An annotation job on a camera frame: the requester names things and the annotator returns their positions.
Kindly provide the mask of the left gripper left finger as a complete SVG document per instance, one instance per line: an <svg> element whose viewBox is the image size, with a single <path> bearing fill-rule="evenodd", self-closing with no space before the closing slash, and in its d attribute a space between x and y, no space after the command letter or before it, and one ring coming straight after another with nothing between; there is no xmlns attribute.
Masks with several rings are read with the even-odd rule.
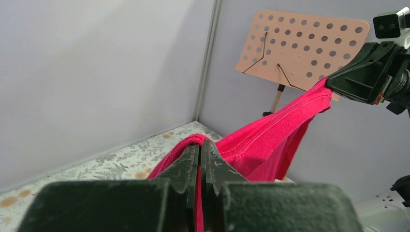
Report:
<svg viewBox="0 0 410 232"><path fill-rule="evenodd" d="M192 144L157 176L166 187L161 200L159 231L195 231L198 164L199 145Z"/></svg>

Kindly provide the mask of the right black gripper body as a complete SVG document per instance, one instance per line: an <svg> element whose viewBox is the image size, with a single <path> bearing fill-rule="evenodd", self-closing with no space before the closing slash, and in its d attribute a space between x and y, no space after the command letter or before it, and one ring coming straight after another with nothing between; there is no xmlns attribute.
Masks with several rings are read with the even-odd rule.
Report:
<svg viewBox="0 0 410 232"><path fill-rule="evenodd" d="M365 43L346 66L328 76L326 87L366 104L407 105L407 49L395 42Z"/></svg>

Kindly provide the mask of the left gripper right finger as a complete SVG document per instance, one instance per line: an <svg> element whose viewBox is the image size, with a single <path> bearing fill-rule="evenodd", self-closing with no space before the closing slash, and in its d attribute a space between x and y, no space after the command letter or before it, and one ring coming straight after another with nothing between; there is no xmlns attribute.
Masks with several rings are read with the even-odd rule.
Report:
<svg viewBox="0 0 410 232"><path fill-rule="evenodd" d="M216 143L205 140L201 146L201 195L204 230L216 232L222 216L219 195L225 182L246 182L220 154Z"/></svg>

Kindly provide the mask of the red t-shirt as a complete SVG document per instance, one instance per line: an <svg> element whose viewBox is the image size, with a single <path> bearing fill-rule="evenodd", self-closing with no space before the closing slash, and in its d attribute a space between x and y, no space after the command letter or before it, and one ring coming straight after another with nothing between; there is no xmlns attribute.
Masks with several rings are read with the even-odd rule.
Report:
<svg viewBox="0 0 410 232"><path fill-rule="evenodd" d="M309 123L331 108L327 78L281 110L231 133L216 146L221 156L247 180L282 180Z"/></svg>

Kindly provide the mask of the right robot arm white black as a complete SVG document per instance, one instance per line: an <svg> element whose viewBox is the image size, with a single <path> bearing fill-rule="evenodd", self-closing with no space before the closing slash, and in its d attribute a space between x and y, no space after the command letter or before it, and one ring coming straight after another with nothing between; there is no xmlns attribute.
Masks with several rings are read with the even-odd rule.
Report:
<svg viewBox="0 0 410 232"><path fill-rule="evenodd" d="M399 115L410 110L410 50L393 41L365 43L342 69L328 76L325 86L347 99L377 105ZM383 194L355 206L364 232L410 220L410 177L396 180Z"/></svg>

